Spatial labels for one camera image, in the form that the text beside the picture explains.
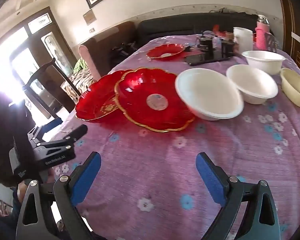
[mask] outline smartphone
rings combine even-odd
[[[221,52],[216,51],[216,52],[214,52],[213,58],[208,57],[208,55],[206,53],[201,53],[201,54],[185,57],[185,61],[190,66],[197,66],[197,65],[201,65],[201,64],[205,64],[205,63],[228,60],[230,58],[231,57],[222,57]]]

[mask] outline green cloth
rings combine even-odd
[[[78,60],[78,62],[74,66],[73,73],[76,74],[82,69],[88,69],[86,62],[82,59],[82,57]]]

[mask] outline white cup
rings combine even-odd
[[[233,28],[234,41],[239,45],[239,53],[253,50],[253,31],[241,28]]]

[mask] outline round label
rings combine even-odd
[[[168,107],[168,100],[160,94],[151,94],[147,97],[147,105],[157,111],[164,110]]]

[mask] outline red scalloped dish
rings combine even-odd
[[[118,109],[114,102],[114,86],[129,70],[119,70],[108,74],[93,83],[79,98],[75,106],[76,117],[92,123]]]
[[[185,46],[181,44],[164,44],[154,49],[151,49],[147,53],[147,57],[153,59],[165,59],[175,56],[185,50]]]
[[[176,75],[138,68],[125,73],[114,88],[115,102],[131,122],[155,132],[183,130],[194,115],[179,98]]]

